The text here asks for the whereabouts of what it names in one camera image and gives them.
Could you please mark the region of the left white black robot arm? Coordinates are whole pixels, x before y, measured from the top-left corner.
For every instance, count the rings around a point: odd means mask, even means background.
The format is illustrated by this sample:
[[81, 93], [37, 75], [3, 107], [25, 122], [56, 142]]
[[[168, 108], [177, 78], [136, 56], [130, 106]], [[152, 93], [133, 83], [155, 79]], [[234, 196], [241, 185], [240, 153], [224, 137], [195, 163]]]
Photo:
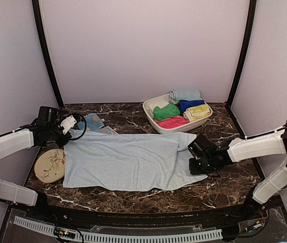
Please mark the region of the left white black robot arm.
[[[42, 106], [32, 123], [0, 135], [0, 161], [22, 150], [46, 146], [48, 142], [55, 142], [61, 148], [74, 140], [70, 129], [85, 121], [81, 114], [73, 113], [63, 118], [59, 109]], [[33, 213], [42, 221], [53, 216], [44, 193], [3, 179], [0, 179], [0, 200], [33, 207]]]

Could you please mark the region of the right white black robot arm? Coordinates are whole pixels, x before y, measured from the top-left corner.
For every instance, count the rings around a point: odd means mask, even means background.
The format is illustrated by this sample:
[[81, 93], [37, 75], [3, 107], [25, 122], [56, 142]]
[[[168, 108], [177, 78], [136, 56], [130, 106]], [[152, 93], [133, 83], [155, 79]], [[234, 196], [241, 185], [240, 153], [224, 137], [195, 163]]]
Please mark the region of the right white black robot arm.
[[189, 171], [192, 175], [211, 174], [226, 166], [251, 158], [282, 155], [280, 165], [262, 182], [256, 185], [240, 207], [240, 216], [251, 219], [259, 206], [287, 187], [287, 121], [272, 131], [253, 136], [239, 137], [226, 146], [217, 146], [204, 135], [199, 135], [188, 145], [192, 154]]

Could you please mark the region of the large light blue towel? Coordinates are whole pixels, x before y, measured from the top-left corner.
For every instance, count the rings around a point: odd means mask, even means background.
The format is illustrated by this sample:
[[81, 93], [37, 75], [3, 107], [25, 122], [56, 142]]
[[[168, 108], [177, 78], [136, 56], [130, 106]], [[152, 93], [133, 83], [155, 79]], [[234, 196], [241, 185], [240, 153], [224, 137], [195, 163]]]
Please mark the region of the large light blue towel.
[[112, 191], [172, 191], [207, 178], [192, 175], [188, 145], [195, 134], [102, 134], [86, 132], [64, 146], [63, 187]]

